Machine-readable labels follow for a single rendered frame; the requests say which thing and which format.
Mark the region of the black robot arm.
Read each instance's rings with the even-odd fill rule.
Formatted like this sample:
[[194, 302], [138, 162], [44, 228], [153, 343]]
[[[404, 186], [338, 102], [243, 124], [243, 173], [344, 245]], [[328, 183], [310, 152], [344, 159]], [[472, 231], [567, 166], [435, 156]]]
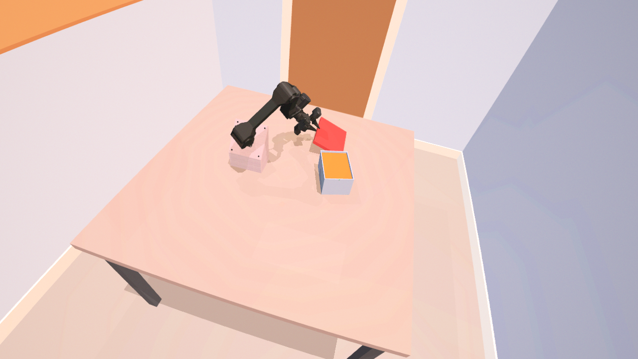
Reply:
[[[278, 108], [280, 108], [281, 114], [284, 115], [286, 120], [291, 120], [300, 115], [301, 109], [305, 108], [310, 102], [310, 98], [305, 93], [301, 93], [296, 86], [281, 81], [274, 89], [273, 97], [248, 121], [235, 125], [231, 132], [231, 136], [236, 141], [241, 149], [246, 146], [252, 147], [256, 130], [269, 116], [273, 114]], [[303, 117], [299, 123], [299, 129], [305, 132], [310, 128], [310, 119]]]

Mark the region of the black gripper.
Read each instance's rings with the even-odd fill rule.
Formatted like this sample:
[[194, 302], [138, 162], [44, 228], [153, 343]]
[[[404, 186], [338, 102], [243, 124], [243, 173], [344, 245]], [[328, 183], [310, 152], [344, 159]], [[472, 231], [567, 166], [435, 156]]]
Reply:
[[[301, 121], [303, 119], [303, 117], [307, 117], [310, 119], [310, 121], [312, 121], [312, 124], [314, 124], [318, 129], [320, 129], [316, 119], [318, 117], [321, 116], [321, 109], [319, 107], [316, 107], [313, 111], [312, 111], [312, 115], [309, 116], [309, 114], [306, 114], [305, 112], [303, 112], [303, 110], [301, 109], [300, 115], [298, 117], [296, 117], [296, 121]], [[312, 131], [317, 131], [311, 124], [310, 124], [310, 128], [309, 130]], [[301, 133], [301, 130], [299, 129], [299, 124], [297, 123], [294, 126], [294, 133], [298, 136], [298, 134]]]

